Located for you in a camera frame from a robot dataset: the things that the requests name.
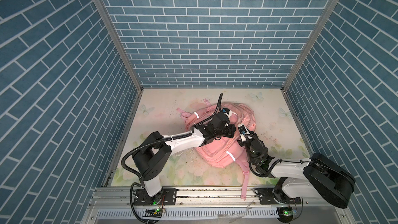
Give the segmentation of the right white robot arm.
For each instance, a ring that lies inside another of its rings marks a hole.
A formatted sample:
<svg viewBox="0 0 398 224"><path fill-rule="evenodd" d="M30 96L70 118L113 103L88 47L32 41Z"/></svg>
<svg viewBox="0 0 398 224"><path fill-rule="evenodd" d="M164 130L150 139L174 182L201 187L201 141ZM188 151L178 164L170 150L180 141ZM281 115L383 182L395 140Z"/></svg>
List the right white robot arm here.
<svg viewBox="0 0 398 224"><path fill-rule="evenodd" d="M356 181L348 171L320 153L303 160L276 159L255 133L243 131L238 140L246 148L250 171L257 177L276 178L273 189L277 202L295 198L319 198L345 209Z"/></svg>

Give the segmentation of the pink student backpack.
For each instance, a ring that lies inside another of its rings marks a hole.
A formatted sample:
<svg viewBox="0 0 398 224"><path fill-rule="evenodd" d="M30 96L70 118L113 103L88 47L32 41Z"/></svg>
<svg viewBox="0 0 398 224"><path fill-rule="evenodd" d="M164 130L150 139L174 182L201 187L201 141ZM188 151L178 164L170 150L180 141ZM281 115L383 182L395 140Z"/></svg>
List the pink student backpack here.
<svg viewBox="0 0 398 224"><path fill-rule="evenodd" d="M246 191L250 169L246 149L239 145L239 131L236 126L243 124L249 131L256 129L255 114L243 103L222 103L221 111L215 113L217 105L204 100L206 107L196 112L186 112L180 108L180 117L184 120L186 130L192 126L211 135L211 143L197 148L199 155L211 166L225 168L236 163L242 170L244 180L241 188L241 198L246 200Z"/></svg>

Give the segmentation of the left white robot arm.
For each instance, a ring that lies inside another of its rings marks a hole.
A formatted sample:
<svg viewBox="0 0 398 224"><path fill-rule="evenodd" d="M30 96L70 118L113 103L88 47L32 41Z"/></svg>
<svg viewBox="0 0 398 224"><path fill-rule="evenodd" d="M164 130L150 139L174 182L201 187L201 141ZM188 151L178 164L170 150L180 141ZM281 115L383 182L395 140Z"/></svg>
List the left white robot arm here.
<svg viewBox="0 0 398 224"><path fill-rule="evenodd" d="M158 202L163 191L159 174L169 157L186 149L206 146L223 137L232 138L236 127L231 124L231 116L232 112L224 108L199 124L194 124L188 132L171 136L153 132L127 156L133 159L140 174L142 188L153 202Z"/></svg>

